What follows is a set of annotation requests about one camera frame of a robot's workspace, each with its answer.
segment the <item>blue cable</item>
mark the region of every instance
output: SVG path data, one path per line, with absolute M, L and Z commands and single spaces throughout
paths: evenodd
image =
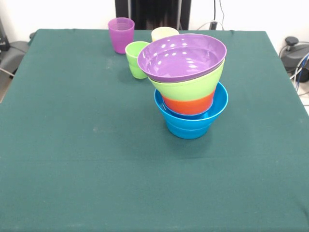
M 304 68 L 304 66 L 305 66 L 305 64 L 306 64 L 306 61 L 307 61 L 307 59 L 308 59 L 308 56 L 306 56 L 306 58 L 304 58 L 304 60 L 303 60 L 303 63 L 302 63 L 302 67 L 301 67 L 301 70 L 300 70 L 300 72 L 299 72 L 299 75 L 298 75 L 298 80 L 297 80 L 297 84 L 296 84 L 296 92 L 298 91 L 298 89 L 299 89 L 299 83 L 300 83 L 300 77 L 301 77 L 301 73 L 303 72 L 303 68 Z

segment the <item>purple cup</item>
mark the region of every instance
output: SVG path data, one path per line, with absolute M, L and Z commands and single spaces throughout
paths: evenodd
M 108 29 L 114 51 L 125 54 L 126 46 L 134 40 L 134 21 L 129 18 L 114 18 L 108 22 Z

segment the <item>stacked bowls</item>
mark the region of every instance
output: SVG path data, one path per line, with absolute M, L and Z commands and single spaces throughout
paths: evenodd
M 228 95 L 219 80 L 225 57 L 221 41 L 201 34 L 169 36 L 142 49 L 138 65 L 157 89 L 154 99 L 171 133 L 200 137 L 224 110 Z

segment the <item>orange bowl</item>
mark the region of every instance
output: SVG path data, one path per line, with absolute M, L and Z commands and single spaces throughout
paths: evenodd
M 162 95 L 165 105 L 172 111 L 182 114 L 182 115 L 197 115 L 201 114 L 207 110 L 212 105 L 214 91 L 200 99 L 192 100 L 192 101 L 178 101 L 167 98 Z

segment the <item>white wall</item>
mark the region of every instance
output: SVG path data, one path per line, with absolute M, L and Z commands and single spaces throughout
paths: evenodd
M 296 36 L 309 41 L 308 0 L 293 0 L 293 5 L 279 0 L 221 0 L 225 30 L 265 30 L 277 52 L 284 38 Z M 217 0 L 217 20 L 222 14 Z M 213 20 L 213 0 L 192 0 L 190 29 Z
M 293 6 L 279 0 L 221 2 L 227 30 L 266 30 L 277 51 L 288 35 L 309 41 L 307 0 L 294 0 Z M 114 0 L 0 0 L 0 17 L 10 41 L 28 40 L 39 28 L 106 29 L 115 17 L 115 5 Z M 212 19 L 213 0 L 192 0 L 189 29 Z M 221 19 L 217 0 L 217 20 Z

